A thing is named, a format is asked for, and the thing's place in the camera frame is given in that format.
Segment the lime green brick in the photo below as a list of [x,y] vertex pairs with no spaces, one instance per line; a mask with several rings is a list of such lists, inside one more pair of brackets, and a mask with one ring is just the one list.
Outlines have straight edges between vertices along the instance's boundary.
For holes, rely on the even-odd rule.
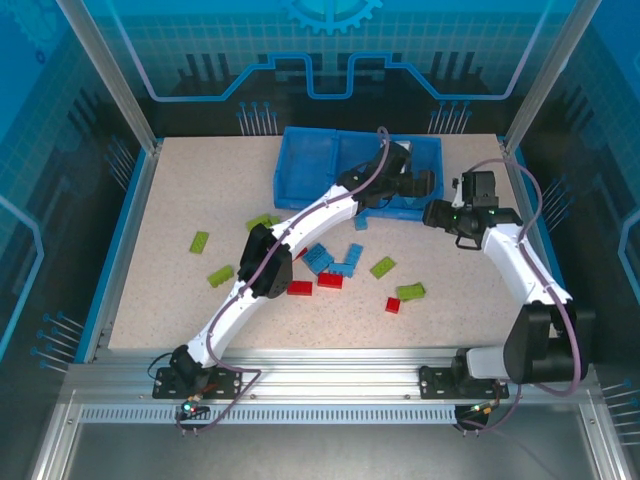
[[402,287],[396,287],[396,297],[403,302],[409,300],[415,300],[417,298],[424,298],[426,290],[422,283],[414,283],[413,285],[405,285]]
[[370,270],[374,277],[380,280],[384,275],[396,266],[396,262],[389,257],[384,257],[378,263],[376,263]]
[[204,246],[207,244],[207,240],[209,240],[208,232],[196,232],[196,236],[193,237],[193,242],[191,242],[191,248],[189,251],[191,253],[202,253]]
[[231,277],[233,277],[233,268],[231,268],[231,265],[227,265],[226,267],[222,267],[217,272],[209,275],[207,280],[213,288],[217,288]]
[[251,231],[253,229],[253,227],[255,227],[256,225],[258,225],[259,223],[262,223],[263,225],[270,227],[271,226],[271,222],[269,221],[271,217],[269,216],[268,213],[265,213],[263,215],[260,215],[252,220],[249,220],[247,222],[247,230]]

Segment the blue enclosure wall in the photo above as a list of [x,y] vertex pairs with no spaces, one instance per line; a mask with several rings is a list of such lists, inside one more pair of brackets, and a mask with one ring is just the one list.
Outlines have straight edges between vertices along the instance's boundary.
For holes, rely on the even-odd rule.
[[545,219],[568,287],[596,307],[596,361],[617,367],[605,383],[640,365],[637,18],[638,2],[602,2],[522,144],[548,189]]
[[1,476],[27,478],[69,358],[37,332],[84,323],[140,147],[55,2],[0,0],[0,45]]
[[[466,131],[504,133],[574,1],[87,5],[165,136],[380,123],[457,133],[471,114]],[[439,102],[455,124],[434,124]],[[262,122],[274,114],[277,125]]]

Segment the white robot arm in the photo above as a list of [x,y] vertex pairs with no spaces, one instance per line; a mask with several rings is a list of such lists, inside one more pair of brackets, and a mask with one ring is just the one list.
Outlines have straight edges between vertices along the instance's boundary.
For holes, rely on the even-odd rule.
[[[420,180],[414,179],[407,168],[409,150],[392,142],[389,159],[379,177],[357,195],[351,192],[357,191],[357,186],[373,175],[381,153],[364,172],[358,168],[345,172],[336,185],[294,217],[270,229],[263,225],[254,227],[240,262],[239,278],[225,303],[196,337],[173,353],[171,366],[186,385],[196,383],[204,369],[216,365],[231,339],[262,304],[286,290],[292,280],[292,260],[306,246],[338,223],[377,205],[381,199],[395,194],[424,196],[430,193],[433,173],[429,172],[429,176],[422,172]],[[529,241],[519,239],[523,227],[515,211],[498,208],[493,172],[466,172],[454,182],[454,187],[457,188],[454,202],[431,202],[425,209],[423,223],[457,235],[459,248],[483,251],[500,271],[513,297],[523,305],[504,346],[466,351],[469,377],[509,377],[515,383],[570,379],[573,358],[567,350],[562,324],[548,289],[553,288],[568,308],[571,296],[549,274]],[[463,239],[471,239],[475,245],[465,246],[461,244]],[[529,263],[524,259],[523,249],[531,259]],[[267,268],[263,271],[259,264]],[[573,309],[571,312],[575,320],[576,312]],[[549,338],[551,325],[560,333],[557,339]]]

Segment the white table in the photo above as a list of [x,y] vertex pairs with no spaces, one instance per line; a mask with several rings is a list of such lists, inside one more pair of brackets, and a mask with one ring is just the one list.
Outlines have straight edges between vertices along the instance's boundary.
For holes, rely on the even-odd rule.
[[[494,135],[443,135],[445,198],[451,179],[480,160],[500,157]],[[164,141],[129,266],[109,348],[172,349],[208,322],[231,288],[207,276],[231,264],[237,272],[245,222],[273,208],[272,178],[281,137],[168,138]],[[516,207],[504,166],[496,173],[501,206]],[[189,253],[198,230],[210,233],[202,255]],[[340,261],[351,243],[364,252],[341,291],[314,285],[312,297],[283,295],[249,320],[231,347],[409,348],[503,342],[520,306],[492,262],[459,250],[454,237],[418,222],[369,218],[369,229],[345,222],[323,243]],[[376,280],[369,269],[385,256],[397,266]],[[294,279],[315,276],[301,260]],[[422,282],[424,299],[385,312],[398,285]]]

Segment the blue tray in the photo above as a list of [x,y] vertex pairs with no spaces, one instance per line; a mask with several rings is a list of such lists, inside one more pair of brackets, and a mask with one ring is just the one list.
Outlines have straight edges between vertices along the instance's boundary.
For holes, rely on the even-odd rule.
[[[432,170],[436,174],[436,187],[427,197],[396,196],[385,208],[369,209],[366,213],[374,217],[420,221],[424,207],[444,194],[440,139],[416,135],[391,135],[391,139],[411,141],[411,170],[416,177],[420,170]],[[301,210],[309,206],[336,182],[340,173],[368,162],[379,148],[375,133],[287,127],[273,177],[276,208]]]

